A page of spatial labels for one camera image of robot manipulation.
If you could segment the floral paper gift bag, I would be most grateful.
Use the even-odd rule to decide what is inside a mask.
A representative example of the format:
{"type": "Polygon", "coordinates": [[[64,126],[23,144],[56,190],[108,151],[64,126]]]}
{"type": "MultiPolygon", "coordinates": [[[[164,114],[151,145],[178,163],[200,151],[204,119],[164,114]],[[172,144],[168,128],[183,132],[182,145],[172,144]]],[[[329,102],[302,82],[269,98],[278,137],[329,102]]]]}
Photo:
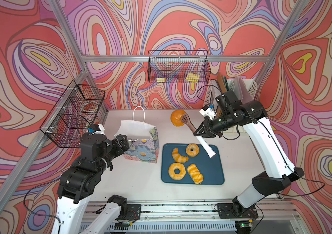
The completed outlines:
{"type": "Polygon", "coordinates": [[[142,109],[142,121],[135,120],[132,114],[131,120],[122,120],[115,136],[125,135],[129,149],[124,153],[126,160],[157,163],[160,144],[157,126],[145,122],[145,110],[141,106],[135,109],[142,109]]]}

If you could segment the metal serving tongs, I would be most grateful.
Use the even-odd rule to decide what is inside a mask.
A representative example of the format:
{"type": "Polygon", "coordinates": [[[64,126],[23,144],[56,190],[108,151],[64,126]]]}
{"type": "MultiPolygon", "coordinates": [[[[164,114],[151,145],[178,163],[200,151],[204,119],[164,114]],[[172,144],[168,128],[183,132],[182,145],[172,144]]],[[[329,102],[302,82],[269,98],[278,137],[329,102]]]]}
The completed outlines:
{"type": "MultiPolygon", "coordinates": [[[[195,133],[196,128],[192,124],[190,117],[187,113],[183,114],[181,117],[181,122],[191,130],[192,133],[195,133]]],[[[216,156],[216,152],[210,147],[210,145],[205,141],[205,139],[202,136],[197,136],[198,141],[203,146],[205,151],[207,152],[208,156],[212,159],[216,156]]]]}

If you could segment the round brown bun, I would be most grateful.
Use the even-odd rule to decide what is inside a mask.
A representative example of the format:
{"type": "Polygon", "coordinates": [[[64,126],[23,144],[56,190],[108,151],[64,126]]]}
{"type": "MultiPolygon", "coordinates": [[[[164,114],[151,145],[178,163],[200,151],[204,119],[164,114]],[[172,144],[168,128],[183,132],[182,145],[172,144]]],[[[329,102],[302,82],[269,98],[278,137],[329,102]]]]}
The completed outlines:
{"type": "Polygon", "coordinates": [[[176,127],[181,127],[184,125],[184,123],[182,122],[181,118],[182,116],[185,114],[185,111],[182,109],[178,109],[172,112],[171,116],[170,116],[170,120],[172,122],[172,124],[176,127]]]}

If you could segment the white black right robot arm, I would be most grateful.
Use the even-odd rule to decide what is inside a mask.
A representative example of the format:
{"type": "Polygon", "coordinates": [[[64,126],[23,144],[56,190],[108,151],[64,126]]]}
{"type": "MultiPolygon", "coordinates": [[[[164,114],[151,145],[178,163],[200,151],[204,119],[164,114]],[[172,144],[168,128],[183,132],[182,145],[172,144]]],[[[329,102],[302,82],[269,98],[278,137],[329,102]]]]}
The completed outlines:
{"type": "Polygon", "coordinates": [[[233,91],[215,98],[222,114],[218,117],[213,108],[206,105],[200,110],[204,121],[194,136],[222,137],[233,126],[241,126],[248,133],[263,165],[264,171],[255,176],[251,184],[233,199],[233,207],[242,213],[263,198],[289,187],[304,176],[300,167],[294,166],[277,140],[267,112],[257,100],[242,103],[233,91]]]}

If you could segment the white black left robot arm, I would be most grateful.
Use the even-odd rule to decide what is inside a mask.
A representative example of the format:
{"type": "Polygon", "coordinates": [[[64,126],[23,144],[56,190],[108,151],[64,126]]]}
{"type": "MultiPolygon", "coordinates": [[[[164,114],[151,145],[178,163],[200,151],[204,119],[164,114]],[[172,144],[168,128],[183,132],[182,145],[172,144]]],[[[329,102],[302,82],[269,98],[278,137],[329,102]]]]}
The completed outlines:
{"type": "Polygon", "coordinates": [[[110,140],[106,135],[85,133],[80,142],[81,155],[60,178],[54,234],[79,233],[85,210],[106,169],[123,155],[129,144],[126,135],[110,140]]]}

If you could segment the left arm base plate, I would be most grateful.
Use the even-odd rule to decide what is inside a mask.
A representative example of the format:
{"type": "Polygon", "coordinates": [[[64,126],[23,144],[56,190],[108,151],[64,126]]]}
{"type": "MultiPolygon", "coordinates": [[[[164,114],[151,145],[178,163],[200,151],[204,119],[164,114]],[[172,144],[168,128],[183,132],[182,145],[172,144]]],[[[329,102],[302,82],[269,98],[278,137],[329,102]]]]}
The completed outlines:
{"type": "Polygon", "coordinates": [[[108,201],[108,203],[112,202],[120,207],[120,214],[118,219],[119,220],[138,220],[141,217],[141,204],[129,204],[127,198],[119,196],[119,195],[112,195],[108,201]]]}

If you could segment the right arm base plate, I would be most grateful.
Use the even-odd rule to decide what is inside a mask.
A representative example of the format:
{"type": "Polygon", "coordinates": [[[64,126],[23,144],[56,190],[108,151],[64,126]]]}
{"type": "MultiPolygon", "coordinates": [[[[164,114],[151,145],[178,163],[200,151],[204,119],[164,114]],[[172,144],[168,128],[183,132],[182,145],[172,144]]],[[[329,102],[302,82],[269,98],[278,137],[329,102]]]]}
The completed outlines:
{"type": "Polygon", "coordinates": [[[259,217],[255,205],[244,208],[241,204],[234,200],[229,203],[217,203],[213,206],[218,212],[220,219],[257,219],[259,217]]]}

